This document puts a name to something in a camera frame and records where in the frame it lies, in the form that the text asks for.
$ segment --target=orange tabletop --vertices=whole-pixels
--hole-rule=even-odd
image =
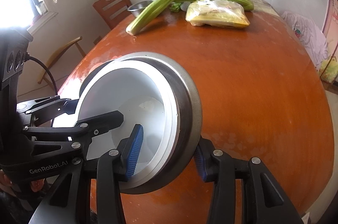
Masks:
[[[184,15],[167,11],[136,37],[125,32],[133,20],[127,17],[82,60],[61,97],[78,98],[82,81],[103,62],[140,51],[164,54],[182,65],[197,86],[202,136],[232,157],[261,158],[303,213],[331,177],[334,156],[328,102],[305,49],[282,19],[263,12],[247,12],[251,24],[244,30],[193,27]],[[126,221],[203,224],[212,187],[202,182],[191,161],[160,190],[122,194]],[[237,209],[238,223],[240,202]]]

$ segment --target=wooden chair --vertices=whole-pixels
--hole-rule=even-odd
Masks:
[[[78,38],[75,38],[74,40],[70,41],[69,43],[63,45],[62,47],[60,47],[58,50],[56,50],[51,56],[50,58],[47,60],[46,62],[46,66],[48,69],[50,69],[51,67],[53,67],[55,65],[55,63],[61,58],[61,56],[63,56],[63,54],[73,45],[75,45],[77,47],[77,49],[79,50],[80,54],[82,55],[82,57],[86,56],[86,53],[83,51],[83,49],[80,47],[80,45],[78,44],[78,42],[82,40],[82,36],[79,36]],[[43,71],[40,74],[40,80],[38,81],[38,84],[42,83],[42,80],[44,80],[52,89],[54,89],[53,83],[50,82],[50,78],[48,76],[48,74],[46,73],[46,71]]]
[[[121,12],[121,9],[125,6],[131,6],[130,0],[121,0],[110,6],[114,1],[116,0],[99,0],[93,4],[94,9],[101,15],[110,29],[114,29],[119,22],[130,14],[126,9]]]

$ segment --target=plastic bag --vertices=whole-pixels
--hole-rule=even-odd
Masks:
[[[193,26],[208,24],[214,27],[245,28],[250,25],[243,7],[227,0],[198,0],[189,5],[186,21]]]

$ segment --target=metal screw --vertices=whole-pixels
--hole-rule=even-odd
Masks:
[[[17,110],[23,110],[23,109],[26,108],[26,107],[27,107],[26,104],[18,104],[18,105],[16,106],[16,109],[17,109]]]
[[[80,143],[78,143],[78,142],[72,143],[72,148],[77,149],[77,148],[80,148],[80,147],[81,147]]]
[[[253,164],[259,164],[259,163],[261,163],[261,160],[259,158],[257,158],[257,157],[253,157],[251,159],[251,161],[253,162]]]
[[[119,154],[119,151],[118,150],[110,150],[109,151],[109,155],[110,156],[116,156],[116,155],[118,155]]]
[[[72,163],[73,163],[74,165],[77,165],[77,164],[79,164],[80,162],[81,162],[81,159],[78,158],[78,157],[73,158],[73,160],[72,160]]]
[[[221,156],[223,152],[221,150],[214,150],[214,155],[215,156]]]

